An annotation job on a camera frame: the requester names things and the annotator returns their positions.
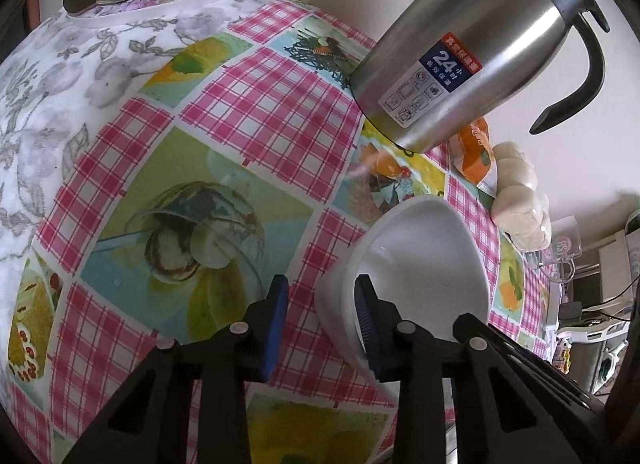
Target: pink checkered pattern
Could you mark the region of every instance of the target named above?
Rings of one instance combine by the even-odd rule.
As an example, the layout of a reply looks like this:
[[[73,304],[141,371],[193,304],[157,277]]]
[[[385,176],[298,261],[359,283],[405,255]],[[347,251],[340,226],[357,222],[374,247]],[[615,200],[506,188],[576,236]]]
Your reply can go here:
[[[546,353],[546,342],[543,339],[536,338],[533,345],[533,353],[539,358],[544,358]]]
[[[524,304],[522,306],[522,320],[520,326],[525,332],[536,336],[542,321],[542,295],[540,294],[540,279],[531,270],[529,264],[523,263],[524,272]]]
[[[49,420],[15,384],[11,384],[12,423],[41,464],[51,462]]]
[[[333,25],[336,29],[340,30],[347,38],[351,38],[353,41],[357,41],[359,44],[363,45],[367,49],[373,49],[373,46],[376,44],[375,40],[372,40],[369,36],[364,34],[363,32],[357,30],[355,27],[351,27],[351,25],[347,25],[344,22],[334,18],[327,12],[318,9],[314,13],[318,18],[322,18],[329,24]]]
[[[98,303],[79,284],[72,285],[65,306],[50,356],[50,414],[54,425],[77,438],[155,346],[155,339]]]
[[[60,266],[76,272],[105,211],[172,117],[142,99],[129,100],[63,184],[38,228],[41,245]]]
[[[313,303],[318,278],[362,234],[362,229],[337,212],[329,209],[322,214],[316,237],[306,248],[302,270],[290,286],[282,363],[274,372],[272,386],[333,402],[388,404],[338,354],[318,323]]]
[[[236,34],[264,45],[308,14],[309,11],[303,7],[283,0],[264,6],[262,10],[229,25],[228,28]]]
[[[362,114],[315,72],[266,47],[229,66],[180,117],[326,202]]]
[[[492,310],[489,314],[489,323],[494,327],[500,329],[514,341],[518,340],[518,335],[520,334],[520,326],[510,319],[502,316],[495,310]]]
[[[446,199],[462,215],[466,226],[476,241],[489,279],[489,289],[491,290],[491,300],[493,301],[500,268],[498,228],[491,220],[489,213],[482,207],[482,204],[455,177],[449,177],[449,189],[447,190]]]
[[[8,368],[0,368],[0,406],[11,416],[11,378]]]
[[[386,434],[385,439],[382,441],[380,445],[380,452],[383,452],[385,449],[391,447],[396,440],[396,427],[398,426],[398,414],[394,417],[392,421],[391,428],[389,432]]]
[[[444,171],[449,171],[449,145],[446,142],[431,148],[424,155],[428,159],[431,159],[435,164],[441,167]]]

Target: screw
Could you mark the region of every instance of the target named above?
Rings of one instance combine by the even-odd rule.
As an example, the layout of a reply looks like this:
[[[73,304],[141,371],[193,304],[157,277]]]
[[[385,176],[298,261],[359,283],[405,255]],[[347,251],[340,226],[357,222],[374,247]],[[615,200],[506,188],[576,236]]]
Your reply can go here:
[[[248,332],[249,325],[244,321],[236,321],[229,325],[229,330],[231,330],[232,334],[244,334],[245,332]]]
[[[163,336],[158,336],[156,338],[156,348],[158,348],[159,350],[170,350],[174,348],[174,345],[174,338],[165,338]]]
[[[486,341],[484,341],[482,338],[471,338],[469,340],[469,346],[473,350],[478,350],[478,351],[482,351],[485,348],[487,348]]]
[[[412,321],[402,320],[396,325],[396,330],[401,334],[413,334],[415,332],[415,323]]]

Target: cable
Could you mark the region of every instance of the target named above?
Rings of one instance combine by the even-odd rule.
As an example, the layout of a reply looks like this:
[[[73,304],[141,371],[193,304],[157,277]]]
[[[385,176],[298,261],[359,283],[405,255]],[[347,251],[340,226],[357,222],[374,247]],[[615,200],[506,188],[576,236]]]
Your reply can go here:
[[[603,314],[607,318],[617,319],[618,321],[628,321],[629,323],[631,323],[630,319],[624,319],[624,318],[619,318],[618,316],[612,316],[611,314],[607,314],[606,312],[601,312],[600,314]]]
[[[613,298],[610,298],[610,299],[609,299],[609,300],[607,300],[607,301],[603,301],[602,303],[597,303],[596,305],[590,305],[590,306],[588,306],[588,307],[585,307],[585,309],[583,309],[583,311],[585,311],[585,312],[593,312],[593,311],[590,311],[589,309],[592,309],[593,307],[599,307],[599,306],[601,306],[601,305],[606,305],[607,303],[611,303],[612,301],[617,300],[618,298],[620,298],[620,296],[622,296],[623,294],[625,294],[625,293],[629,290],[629,288],[631,288],[631,286],[632,286],[635,282],[637,282],[637,281],[638,281],[638,279],[639,279],[639,278],[640,278],[640,274],[638,274],[638,276],[636,276],[636,277],[633,279],[633,281],[632,281],[629,285],[627,285],[627,286],[625,287],[625,290],[624,290],[624,291],[622,291],[619,295],[614,296]]]

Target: table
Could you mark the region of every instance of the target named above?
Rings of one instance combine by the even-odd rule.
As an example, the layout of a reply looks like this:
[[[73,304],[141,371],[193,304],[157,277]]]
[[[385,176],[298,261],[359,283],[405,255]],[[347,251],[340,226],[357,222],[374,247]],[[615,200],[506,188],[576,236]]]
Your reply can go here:
[[[291,283],[279,364],[268,384],[247,394],[254,462],[357,463],[386,449],[396,409],[322,332],[314,286],[385,211],[423,193],[445,198],[469,227],[492,290],[490,322],[549,358],[548,288],[492,223],[490,198],[450,165],[446,145],[408,154],[354,102],[348,75],[374,41],[300,0],[223,0],[206,14],[90,36],[64,27],[71,45],[57,53],[49,78],[37,81],[25,47],[0,69],[12,103],[32,87],[13,124],[12,104],[0,121],[2,160],[14,163],[7,130],[31,114],[42,123],[32,143],[60,153],[49,173],[26,173],[20,167],[33,162],[16,154],[15,181],[7,177],[6,186],[17,185],[22,208],[0,214],[3,225],[18,213],[33,225],[33,241],[14,253],[26,266],[0,397],[37,458],[62,460],[158,335],[182,343],[211,336],[278,273]],[[113,38],[141,29],[182,46],[131,38],[126,54],[137,63],[116,56]],[[97,67],[84,98],[103,111],[104,126],[87,120],[72,133],[72,118],[46,105],[55,89],[82,83],[85,48]],[[150,57],[172,59],[142,75]],[[132,85],[137,78],[144,84]],[[128,100],[114,111],[120,98]],[[58,164],[61,176],[51,180]],[[215,256],[205,223],[233,239]],[[188,462],[199,393],[196,385]]]

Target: glass mug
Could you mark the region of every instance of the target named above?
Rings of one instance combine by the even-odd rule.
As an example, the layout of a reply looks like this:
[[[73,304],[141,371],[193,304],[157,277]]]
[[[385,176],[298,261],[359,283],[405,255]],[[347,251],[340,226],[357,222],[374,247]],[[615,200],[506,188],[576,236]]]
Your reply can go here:
[[[568,284],[575,276],[574,258],[582,254],[582,241],[578,222],[573,215],[564,217],[551,223],[551,244],[548,248],[535,253],[527,253],[527,260],[537,267],[550,282],[555,284]],[[559,276],[552,274],[550,266],[569,267],[567,274],[560,272]]]

